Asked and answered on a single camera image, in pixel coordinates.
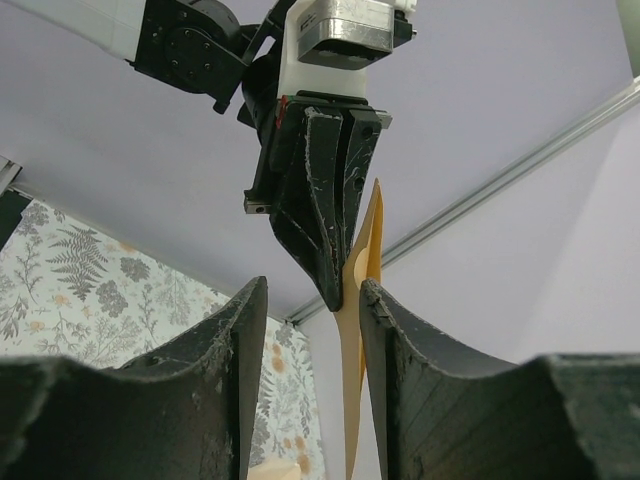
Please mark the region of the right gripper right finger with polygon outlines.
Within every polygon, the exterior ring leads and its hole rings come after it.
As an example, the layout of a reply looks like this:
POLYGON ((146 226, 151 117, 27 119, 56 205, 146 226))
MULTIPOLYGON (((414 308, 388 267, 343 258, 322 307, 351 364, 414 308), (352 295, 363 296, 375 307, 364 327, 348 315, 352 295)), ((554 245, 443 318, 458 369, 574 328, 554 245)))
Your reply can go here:
POLYGON ((360 326, 386 479, 635 479, 639 358, 513 364, 422 320, 379 283, 360 326))

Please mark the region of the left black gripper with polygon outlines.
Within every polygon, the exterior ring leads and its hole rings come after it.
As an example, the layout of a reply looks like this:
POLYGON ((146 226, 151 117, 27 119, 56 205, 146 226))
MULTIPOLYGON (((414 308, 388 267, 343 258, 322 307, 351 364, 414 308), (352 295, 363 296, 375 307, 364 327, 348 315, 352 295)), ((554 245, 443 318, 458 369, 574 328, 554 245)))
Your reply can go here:
POLYGON ((244 97, 242 123, 256 130, 261 145, 245 210, 267 214, 276 202, 270 218, 276 239, 337 311, 344 259, 337 209, 350 250, 374 150, 392 116, 363 98, 306 90, 244 97))

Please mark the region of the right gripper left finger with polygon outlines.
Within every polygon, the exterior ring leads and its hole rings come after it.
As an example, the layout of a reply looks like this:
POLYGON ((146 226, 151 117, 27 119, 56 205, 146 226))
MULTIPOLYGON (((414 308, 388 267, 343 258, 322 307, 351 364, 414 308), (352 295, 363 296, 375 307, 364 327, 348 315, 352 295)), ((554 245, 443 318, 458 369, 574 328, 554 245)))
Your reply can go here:
POLYGON ((5 479, 243 479, 267 281, 120 368, 62 356, 1 361, 5 479))

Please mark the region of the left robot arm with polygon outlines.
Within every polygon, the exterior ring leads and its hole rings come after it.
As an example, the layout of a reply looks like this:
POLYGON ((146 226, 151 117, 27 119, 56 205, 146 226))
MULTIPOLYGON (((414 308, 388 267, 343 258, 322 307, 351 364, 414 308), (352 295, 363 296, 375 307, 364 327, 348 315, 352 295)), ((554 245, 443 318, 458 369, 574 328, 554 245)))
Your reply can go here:
POLYGON ((285 254, 325 305, 389 116, 367 67, 411 30, 380 1, 5 1, 1 151, 26 190, 203 278, 285 254))

